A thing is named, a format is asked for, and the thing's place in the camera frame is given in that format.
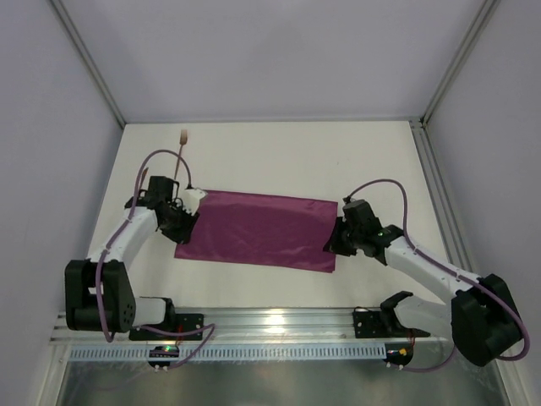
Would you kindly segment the purple satin napkin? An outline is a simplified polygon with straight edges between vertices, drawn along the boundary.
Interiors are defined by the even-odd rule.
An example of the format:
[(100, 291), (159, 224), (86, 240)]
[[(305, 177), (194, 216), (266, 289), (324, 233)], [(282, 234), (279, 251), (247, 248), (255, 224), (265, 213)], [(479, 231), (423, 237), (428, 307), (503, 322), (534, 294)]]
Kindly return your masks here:
[(174, 257), (332, 273), (336, 256), (324, 246), (336, 218), (330, 200), (211, 190)]

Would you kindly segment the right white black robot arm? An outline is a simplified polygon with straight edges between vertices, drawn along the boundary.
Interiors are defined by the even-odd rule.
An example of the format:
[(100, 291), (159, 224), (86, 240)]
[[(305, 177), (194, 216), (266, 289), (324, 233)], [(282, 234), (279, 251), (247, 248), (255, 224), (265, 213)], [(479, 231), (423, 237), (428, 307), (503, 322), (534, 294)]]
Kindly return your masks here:
[(384, 300), (380, 314), (391, 331), (416, 328), (453, 342), (470, 363), (485, 366), (525, 341), (516, 305), (505, 281), (480, 277), (423, 254), (395, 225), (384, 227), (365, 200), (348, 201), (324, 249), (342, 256), (362, 252), (402, 272), (438, 298), (434, 303), (401, 291)]

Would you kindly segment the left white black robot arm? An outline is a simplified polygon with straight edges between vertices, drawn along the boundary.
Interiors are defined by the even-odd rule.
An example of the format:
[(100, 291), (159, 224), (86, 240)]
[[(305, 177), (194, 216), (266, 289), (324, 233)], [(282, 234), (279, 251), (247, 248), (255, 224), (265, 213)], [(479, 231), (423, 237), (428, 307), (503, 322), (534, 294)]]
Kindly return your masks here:
[(175, 244), (188, 244), (207, 194), (164, 176), (150, 178), (124, 205), (123, 218), (106, 243), (64, 271), (66, 323), (72, 331), (117, 333), (176, 330), (172, 300), (137, 297), (128, 269), (147, 239), (159, 232)]

